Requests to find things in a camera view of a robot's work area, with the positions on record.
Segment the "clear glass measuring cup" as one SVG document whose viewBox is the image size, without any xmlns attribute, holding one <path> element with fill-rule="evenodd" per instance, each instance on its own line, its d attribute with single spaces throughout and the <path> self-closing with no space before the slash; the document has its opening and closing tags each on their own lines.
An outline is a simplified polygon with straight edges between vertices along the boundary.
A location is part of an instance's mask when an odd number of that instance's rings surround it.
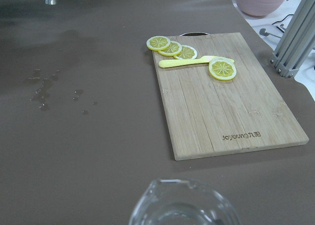
<svg viewBox="0 0 315 225">
<path fill-rule="evenodd" d="M 189 179 L 156 179 L 137 202 L 130 225 L 239 225 L 227 198 L 208 184 Z"/>
</svg>

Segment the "lemon slice top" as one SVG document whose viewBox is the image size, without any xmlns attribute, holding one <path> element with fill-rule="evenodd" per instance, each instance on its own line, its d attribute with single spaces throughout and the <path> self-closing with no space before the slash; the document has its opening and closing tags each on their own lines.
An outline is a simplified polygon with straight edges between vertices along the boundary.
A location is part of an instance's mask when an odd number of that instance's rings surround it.
<svg viewBox="0 0 315 225">
<path fill-rule="evenodd" d="M 170 39 L 166 36 L 158 35 L 150 37 L 146 41 L 146 45 L 150 50 L 160 51 L 170 46 Z"/>
</svg>

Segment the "lemon slice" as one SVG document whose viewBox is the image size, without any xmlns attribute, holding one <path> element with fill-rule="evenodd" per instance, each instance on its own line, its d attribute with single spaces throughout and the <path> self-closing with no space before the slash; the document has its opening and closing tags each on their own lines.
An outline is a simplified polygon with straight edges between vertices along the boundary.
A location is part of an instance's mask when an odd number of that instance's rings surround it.
<svg viewBox="0 0 315 225">
<path fill-rule="evenodd" d="M 182 51 L 182 45 L 176 41 L 170 41 L 170 45 L 163 49 L 159 50 L 158 53 L 167 56 L 167 57 L 173 57 L 178 55 Z"/>
<path fill-rule="evenodd" d="M 196 59 L 197 50 L 189 45 L 182 45 L 182 50 L 180 53 L 173 56 L 175 59 L 184 60 L 184 59 Z"/>
<path fill-rule="evenodd" d="M 150 37 L 146 41 L 146 45 L 150 50 L 160 51 L 170 46 L 170 39 L 166 36 L 158 35 Z"/>
<path fill-rule="evenodd" d="M 215 62 L 215 61 L 234 63 L 233 59 L 229 59 L 229 58 L 225 58 L 225 57 L 215 57 L 215 58 L 211 59 L 211 62 Z"/>
<path fill-rule="evenodd" d="M 237 75 L 237 70 L 234 63 L 215 61 L 209 63 L 209 73 L 218 80 L 229 81 Z"/>
</svg>

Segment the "yellow plastic knife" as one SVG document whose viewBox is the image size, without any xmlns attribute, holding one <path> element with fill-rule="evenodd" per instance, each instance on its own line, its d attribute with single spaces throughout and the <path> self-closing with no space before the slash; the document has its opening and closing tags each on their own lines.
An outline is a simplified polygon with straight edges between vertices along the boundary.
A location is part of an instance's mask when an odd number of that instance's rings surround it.
<svg viewBox="0 0 315 225">
<path fill-rule="evenodd" d="M 158 65 L 161 68 L 170 68 L 170 67 L 177 67 L 177 66 L 184 66 L 184 65 L 191 65 L 191 64 L 205 64 L 205 63 L 209 63 L 211 60 L 215 58 L 227 59 L 228 61 L 234 62 L 233 59 L 229 59 L 229 58 L 225 58 L 221 56 L 206 55 L 206 56 L 202 56 L 199 59 L 161 60 L 159 61 Z"/>
</svg>

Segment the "lemon slice behind bottom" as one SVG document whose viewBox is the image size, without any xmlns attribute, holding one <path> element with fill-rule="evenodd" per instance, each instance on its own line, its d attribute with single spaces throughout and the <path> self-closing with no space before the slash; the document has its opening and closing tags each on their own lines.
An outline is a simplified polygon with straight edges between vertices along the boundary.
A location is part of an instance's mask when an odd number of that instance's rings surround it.
<svg viewBox="0 0 315 225">
<path fill-rule="evenodd" d="M 229 58 L 225 58 L 225 57 L 215 57 L 215 58 L 211 59 L 211 62 L 215 62 L 215 61 L 234 63 L 233 59 L 229 59 Z"/>
</svg>

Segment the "lemon slice front bottom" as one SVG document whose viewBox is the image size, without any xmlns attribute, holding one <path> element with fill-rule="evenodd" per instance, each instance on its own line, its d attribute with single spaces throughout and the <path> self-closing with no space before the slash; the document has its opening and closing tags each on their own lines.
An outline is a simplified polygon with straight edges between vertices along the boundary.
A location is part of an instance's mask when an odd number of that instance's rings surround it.
<svg viewBox="0 0 315 225">
<path fill-rule="evenodd" d="M 229 81 L 237 75 L 237 70 L 234 63 L 215 61 L 209 63 L 209 73 L 218 80 Z"/>
</svg>

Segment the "bamboo cutting board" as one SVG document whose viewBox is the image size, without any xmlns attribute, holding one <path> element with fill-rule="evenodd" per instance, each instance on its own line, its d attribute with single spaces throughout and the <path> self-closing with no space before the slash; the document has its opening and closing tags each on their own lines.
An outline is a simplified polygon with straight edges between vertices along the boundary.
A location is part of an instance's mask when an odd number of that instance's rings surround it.
<svg viewBox="0 0 315 225">
<path fill-rule="evenodd" d="M 309 139 L 243 36 L 176 36 L 199 56 L 235 61 L 230 81 L 212 77 L 207 64 L 156 67 L 175 160 L 306 144 Z"/>
</svg>

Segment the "pink bowl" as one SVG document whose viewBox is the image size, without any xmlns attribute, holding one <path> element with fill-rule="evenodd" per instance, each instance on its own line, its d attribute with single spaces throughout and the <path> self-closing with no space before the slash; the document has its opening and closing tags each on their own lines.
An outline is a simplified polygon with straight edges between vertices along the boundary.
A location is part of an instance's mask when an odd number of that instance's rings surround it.
<svg viewBox="0 0 315 225">
<path fill-rule="evenodd" d="M 266 16 L 278 9 L 285 0 L 235 0 L 238 8 L 251 16 Z"/>
</svg>

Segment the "aluminium frame post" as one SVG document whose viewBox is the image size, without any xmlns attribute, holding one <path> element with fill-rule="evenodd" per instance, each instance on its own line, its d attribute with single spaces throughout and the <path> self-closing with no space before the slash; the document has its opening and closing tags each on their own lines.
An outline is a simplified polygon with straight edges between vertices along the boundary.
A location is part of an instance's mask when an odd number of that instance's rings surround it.
<svg viewBox="0 0 315 225">
<path fill-rule="evenodd" d="M 294 77 L 315 46 L 315 0 L 301 0 L 272 54 L 271 63 L 282 77 Z"/>
</svg>

